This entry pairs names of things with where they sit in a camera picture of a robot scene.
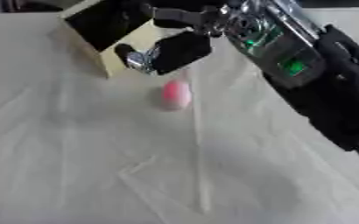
cardboard box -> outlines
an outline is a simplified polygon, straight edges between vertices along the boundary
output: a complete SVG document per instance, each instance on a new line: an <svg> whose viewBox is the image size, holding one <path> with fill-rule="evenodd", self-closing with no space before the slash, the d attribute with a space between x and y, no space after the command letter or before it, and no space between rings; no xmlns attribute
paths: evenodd
<svg viewBox="0 0 359 224"><path fill-rule="evenodd" d="M163 38L160 29L138 7L127 7L127 0L86 0L61 14L65 30L107 77L126 66L115 47L128 44L140 52Z"/></svg>

pink ball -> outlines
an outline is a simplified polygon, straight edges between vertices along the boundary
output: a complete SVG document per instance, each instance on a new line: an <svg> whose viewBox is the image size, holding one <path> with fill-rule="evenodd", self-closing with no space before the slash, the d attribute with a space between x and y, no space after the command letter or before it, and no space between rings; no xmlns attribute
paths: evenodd
<svg viewBox="0 0 359 224"><path fill-rule="evenodd" d="M167 82L162 96L169 109L184 109L192 100L189 84L182 80Z"/></svg>

silver metal part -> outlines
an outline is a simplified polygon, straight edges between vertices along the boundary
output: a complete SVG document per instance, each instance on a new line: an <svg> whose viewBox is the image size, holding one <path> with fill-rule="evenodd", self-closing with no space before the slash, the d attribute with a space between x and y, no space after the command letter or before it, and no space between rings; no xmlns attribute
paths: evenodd
<svg viewBox="0 0 359 224"><path fill-rule="evenodd" d="M126 64L129 68L138 70L143 74L151 74L155 69L152 61L159 56L159 47L154 46L146 53L130 52L126 57Z"/></svg>

small ball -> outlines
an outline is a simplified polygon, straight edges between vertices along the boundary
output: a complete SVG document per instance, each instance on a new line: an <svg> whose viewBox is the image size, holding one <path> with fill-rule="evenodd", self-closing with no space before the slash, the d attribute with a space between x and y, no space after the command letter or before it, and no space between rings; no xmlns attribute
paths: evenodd
<svg viewBox="0 0 359 224"><path fill-rule="evenodd" d="M169 109L184 109L192 100L192 93L187 82L171 80L163 87L162 97Z"/></svg>

white tablecloth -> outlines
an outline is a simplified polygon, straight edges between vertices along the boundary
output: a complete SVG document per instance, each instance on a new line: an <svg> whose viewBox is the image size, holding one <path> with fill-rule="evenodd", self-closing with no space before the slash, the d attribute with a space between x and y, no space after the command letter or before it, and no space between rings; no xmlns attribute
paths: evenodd
<svg viewBox="0 0 359 224"><path fill-rule="evenodd" d="M359 41L359 10L318 10ZM359 157L224 38L165 77L110 80L56 14L0 15L0 224L359 223ZM193 105L165 111L168 80Z"/></svg>

